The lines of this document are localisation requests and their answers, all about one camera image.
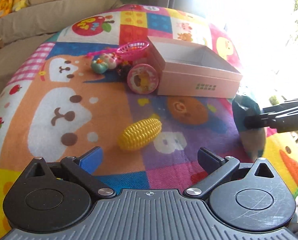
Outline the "pink cardboard box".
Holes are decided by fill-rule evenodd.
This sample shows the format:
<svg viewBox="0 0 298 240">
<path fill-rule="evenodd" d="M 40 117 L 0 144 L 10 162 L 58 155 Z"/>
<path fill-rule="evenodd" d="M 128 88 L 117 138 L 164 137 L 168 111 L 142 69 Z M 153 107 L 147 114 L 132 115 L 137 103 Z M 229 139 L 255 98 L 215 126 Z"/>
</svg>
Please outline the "pink cardboard box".
<svg viewBox="0 0 298 240">
<path fill-rule="evenodd" d="M 149 36 L 147 61 L 158 76 L 157 94 L 234 98 L 242 74 L 209 47 Z"/>
</svg>

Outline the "pink plastic toy strainer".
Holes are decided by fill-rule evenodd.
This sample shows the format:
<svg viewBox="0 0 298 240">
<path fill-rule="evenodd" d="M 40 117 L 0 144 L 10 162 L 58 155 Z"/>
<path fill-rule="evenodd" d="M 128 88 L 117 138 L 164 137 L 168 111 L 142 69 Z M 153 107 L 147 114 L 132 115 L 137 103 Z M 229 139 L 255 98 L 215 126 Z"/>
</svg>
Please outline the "pink plastic toy strainer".
<svg viewBox="0 0 298 240">
<path fill-rule="evenodd" d="M 87 57 L 94 57 L 101 54 L 114 54 L 118 59 L 123 61 L 134 61 L 145 55 L 146 49 L 149 47 L 148 41 L 136 41 L 126 43 L 118 48 L 110 48 L 100 51 L 87 53 Z"/>
</svg>

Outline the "beige sofa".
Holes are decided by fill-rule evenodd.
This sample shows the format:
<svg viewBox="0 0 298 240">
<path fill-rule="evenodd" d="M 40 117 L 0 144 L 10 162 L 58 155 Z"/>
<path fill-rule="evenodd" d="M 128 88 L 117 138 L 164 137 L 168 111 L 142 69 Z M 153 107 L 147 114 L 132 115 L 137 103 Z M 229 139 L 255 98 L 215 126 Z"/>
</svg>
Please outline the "beige sofa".
<svg viewBox="0 0 298 240">
<path fill-rule="evenodd" d="M 0 18 L 0 94 L 24 61 L 52 34 L 84 18 L 116 9 L 121 0 L 57 0 Z"/>
</svg>

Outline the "colourful cartoon play mat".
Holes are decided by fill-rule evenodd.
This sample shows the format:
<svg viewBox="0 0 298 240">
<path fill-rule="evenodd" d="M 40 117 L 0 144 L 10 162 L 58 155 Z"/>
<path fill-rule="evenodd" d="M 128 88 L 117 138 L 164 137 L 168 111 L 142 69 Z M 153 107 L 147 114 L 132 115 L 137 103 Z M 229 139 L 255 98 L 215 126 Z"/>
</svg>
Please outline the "colourful cartoon play mat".
<svg viewBox="0 0 298 240">
<path fill-rule="evenodd" d="M 129 71 L 148 64 L 117 58 L 96 74 L 87 53 L 149 36 L 209 47 L 240 72 L 230 38 L 206 19 L 174 9 L 124 5 L 63 29 L 40 45 L 0 95 L 0 239 L 298 239 L 298 149 L 288 134 L 265 128 L 262 157 L 252 161 L 236 128 L 234 98 L 136 94 Z M 126 151 L 120 134 L 143 119 L 162 123 L 146 147 Z M 91 199 L 60 165 L 94 147 L 93 176 L 116 192 Z M 240 161 L 231 181 L 208 199 L 185 189 L 208 174 L 205 147 Z"/>
</svg>

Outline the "round pink donut toy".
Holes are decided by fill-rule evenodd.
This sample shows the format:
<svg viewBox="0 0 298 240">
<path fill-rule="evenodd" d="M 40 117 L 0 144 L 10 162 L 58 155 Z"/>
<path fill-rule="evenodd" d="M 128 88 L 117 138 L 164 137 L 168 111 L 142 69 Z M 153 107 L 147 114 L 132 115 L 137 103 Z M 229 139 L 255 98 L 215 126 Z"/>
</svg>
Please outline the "round pink donut toy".
<svg viewBox="0 0 298 240">
<path fill-rule="evenodd" d="M 138 64 L 129 71 L 127 84 L 136 94 L 151 94 L 158 87 L 159 75 L 149 64 Z"/>
</svg>

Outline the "yellow toy corn cob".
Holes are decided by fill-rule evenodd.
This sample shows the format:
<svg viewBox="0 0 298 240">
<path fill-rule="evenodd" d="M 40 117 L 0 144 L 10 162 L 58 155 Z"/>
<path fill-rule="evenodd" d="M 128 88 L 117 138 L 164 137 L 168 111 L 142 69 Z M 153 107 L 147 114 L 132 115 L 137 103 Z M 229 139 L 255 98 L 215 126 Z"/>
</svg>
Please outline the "yellow toy corn cob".
<svg viewBox="0 0 298 240">
<path fill-rule="evenodd" d="M 118 137 L 120 149 L 137 151 L 150 144 L 161 132 L 162 123 L 156 118 L 143 119 L 128 126 Z"/>
</svg>

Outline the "pastel green pink squishy toy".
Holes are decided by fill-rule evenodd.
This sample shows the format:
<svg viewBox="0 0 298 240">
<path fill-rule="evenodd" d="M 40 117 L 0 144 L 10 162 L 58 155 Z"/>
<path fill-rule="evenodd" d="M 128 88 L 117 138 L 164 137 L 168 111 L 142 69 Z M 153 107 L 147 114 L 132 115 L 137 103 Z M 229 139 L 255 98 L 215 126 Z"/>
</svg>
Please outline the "pastel green pink squishy toy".
<svg viewBox="0 0 298 240">
<path fill-rule="evenodd" d="M 96 74 L 103 74 L 107 70 L 117 67 L 117 58 L 112 53 L 103 53 L 91 63 L 91 68 Z"/>
</svg>

